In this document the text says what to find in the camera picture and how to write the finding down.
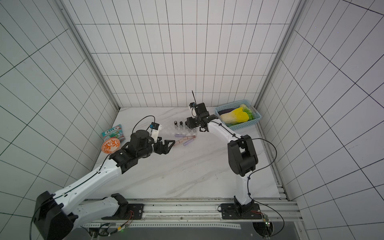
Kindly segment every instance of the red wire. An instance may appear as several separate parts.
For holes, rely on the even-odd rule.
[[[126,221],[123,225],[121,225],[121,227],[124,226],[124,225],[126,225],[126,224],[129,222],[129,220],[131,220],[131,217],[134,217],[134,213],[133,213],[133,211],[130,210],[129,212],[131,213],[131,215],[129,216],[128,221]]]

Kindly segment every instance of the black cable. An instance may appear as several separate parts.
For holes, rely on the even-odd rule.
[[[153,115],[148,115],[148,116],[145,116],[145,117],[143,117],[142,119],[140,119],[140,121],[138,121],[137,123],[136,123],[136,125],[133,127],[133,129],[132,129],[132,133],[133,133],[133,131],[135,130],[135,127],[144,119],[144,118],[147,118],[147,117],[153,117],[153,122],[156,122],[156,118],[155,118],[155,116],[153,116]]]
[[[258,204],[262,204],[261,202],[258,202],[258,201],[256,201],[256,200],[253,199],[253,198],[251,198],[251,199],[252,199],[253,201],[257,202]],[[276,211],[275,209],[271,208],[270,206],[265,205],[265,204],[262,204],[262,205],[267,206],[267,207],[269,207],[270,209],[272,209],[273,211],[275,211],[275,212],[281,217],[281,219],[283,220],[283,227],[280,229],[280,231],[278,231],[278,232],[275,233],[275,234],[272,234],[272,235],[268,236],[268,237],[273,237],[273,236],[277,235],[278,233],[280,233],[280,232],[284,229],[284,226],[285,226],[284,218],[281,216],[281,214],[280,214],[278,211]]]
[[[49,200],[48,202],[46,202],[46,203],[44,203],[44,204],[47,204],[47,203],[49,203],[49,202],[51,202],[51,201],[53,201],[53,200],[56,200],[56,199],[58,199],[59,197],[62,197],[63,195],[69,193],[70,191],[72,191],[72,190],[74,190],[74,189],[80,187],[81,185],[83,185],[84,183],[86,183],[88,180],[90,180],[92,177],[94,177],[96,174],[98,174],[98,172],[96,172],[96,173],[93,174],[90,178],[88,178],[88,179],[85,180],[84,182],[80,183],[79,185],[75,186],[75,187],[72,188],[71,190],[69,190],[69,191],[67,191],[67,192],[65,192],[65,193],[63,193],[63,194],[61,194],[61,195],[58,196],[58,197],[55,197],[54,199]],[[38,212],[38,210],[40,209],[40,207],[41,207],[41,206],[39,206],[39,207],[36,209],[35,213],[34,213],[33,216],[32,216],[32,219],[31,219],[31,224],[30,224],[30,227],[29,227],[29,239],[30,239],[30,240],[32,240],[32,223],[33,223],[33,218],[35,217],[35,215],[36,215],[36,213]]]
[[[217,123],[217,122],[215,122],[215,121],[210,121],[210,122],[214,122],[214,123],[216,123],[217,125],[222,126],[222,127],[223,127],[227,132],[229,132],[233,137],[235,137],[235,138],[237,138],[237,139],[245,140],[245,139],[243,139],[243,138],[241,138],[241,137],[237,137],[235,134],[231,133],[231,132],[230,132],[228,129],[226,129],[221,123]],[[272,147],[275,149],[275,152],[276,152],[276,155],[275,155],[273,161],[272,161],[270,164],[268,164],[267,166],[265,166],[265,167],[263,167],[263,168],[257,169],[256,171],[253,171],[253,172],[252,172],[251,174],[249,174],[249,176],[248,176],[248,180],[247,180],[247,191],[248,191],[248,196],[249,196],[249,198],[251,198],[253,201],[257,202],[258,204],[262,204],[261,202],[258,202],[258,201],[256,201],[255,199],[253,199],[253,198],[251,197],[251,193],[249,192],[249,180],[251,179],[251,175],[252,175],[252,174],[254,174],[255,172],[258,172],[258,171],[260,171],[260,170],[262,170],[262,169],[264,169],[264,168],[267,168],[267,167],[271,166],[271,165],[276,161],[276,157],[277,157],[277,149],[276,149],[276,147],[275,147],[270,141],[268,141],[268,140],[266,140],[266,139],[263,139],[263,138],[260,138],[260,137],[258,137],[258,138],[252,138],[252,140],[257,140],[257,139],[260,139],[260,140],[263,140],[263,141],[266,141],[266,142],[270,143],[270,144],[272,145]],[[283,230],[283,228],[284,228],[284,226],[285,226],[284,218],[281,216],[281,214],[280,214],[278,211],[276,211],[275,209],[271,208],[270,206],[265,205],[265,204],[262,204],[262,205],[267,206],[267,207],[269,207],[270,209],[272,209],[273,211],[275,211],[275,212],[281,217],[281,219],[283,220],[283,227],[280,229],[280,231],[278,231],[278,232],[275,233],[275,234],[270,235],[269,237],[275,236],[276,234],[280,233],[280,232]]]
[[[111,153],[110,153],[110,154],[108,154],[108,155],[105,157],[105,159],[104,159],[103,163],[101,164],[101,166],[100,166],[100,168],[99,168],[99,172],[101,171],[101,168],[103,167],[103,165],[104,165],[104,162],[105,162],[105,160],[107,160],[107,157],[108,157],[109,155],[111,155]]]
[[[49,202],[52,202],[53,200],[58,199],[59,197],[62,197],[62,196],[63,196],[63,195],[60,195],[60,196],[58,196],[58,197],[55,197],[54,199],[51,199],[51,200],[47,201],[46,203],[43,203],[43,205],[45,205],[45,204],[47,204],[47,203],[49,203]],[[32,223],[33,223],[33,219],[35,218],[35,215],[36,215],[36,213],[38,212],[38,210],[39,210],[40,208],[41,208],[41,206],[39,206],[39,207],[36,209],[35,213],[32,215],[31,223],[30,223],[30,225],[29,225],[29,240],[32,240]]]
[[[99,226],[97,232],[96,232],[96,238],[97,238],[98,236],[107,237],[108,234],[100,233],[100,229],[101,229],[103,226],[108,226],[108,228],[109,228],[109,225],[110,225],[109,222],[104,223],[104,224],[101,224],[101,225]]]

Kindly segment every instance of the orange bowl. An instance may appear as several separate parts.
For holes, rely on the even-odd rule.
[[[101,150],[103,151],[103,153],[110,154],[110,153],[116,152],[119,149],[119,147],[120,147],[119,139],[113,137],[108,139],[101,145]]]

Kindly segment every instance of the white marble table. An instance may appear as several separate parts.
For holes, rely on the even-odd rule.
[[[207,110],[213,114],[214,108]],[[129,140],[134,125],[144,116],[154,115],[159,124],[173,123],[190,116],[188,108],[121,108],[114,126],[121,124]],[[153,118],[146,118],[135,130],[146,129]],[[237,130],[237,133],[259,137],[255,126]],[[160,137],[177,140],[165,131]],[[259,163],[256,169],[268,165],[261,140],[253,140]],[[101,153],[95,167],[105,159]],[[140,159],[138,164],[118,178],[102,186],[89,196],[99,199],[120,193],[128,199],[143,198],[233,198],[236,175],[228,164],[227,144],[208,132],[199,132],[187,146],[177,145],[164,155],[153,153]],[[250,192],[253,197],[279,197],[271,168],[265,168],[251,176]]]

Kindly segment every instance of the black mounting plate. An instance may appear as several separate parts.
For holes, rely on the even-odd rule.
[[[236,212],[235,204],[220,204],[221,216],[223,219],[262,219],[261,214],[254,214],[251,211],[259,211],[260,207],[258,204],[253,204],[253,207],[249,212],[239,215]]]
[[[129,211],[133,211],[133,220],[140,220],[143,215],[144,204],[128,204],[127,205],[127,214],[123,218],[119,218],[118,216],[111,217],[102,217],[103,220],[128,220],[130,217]]]

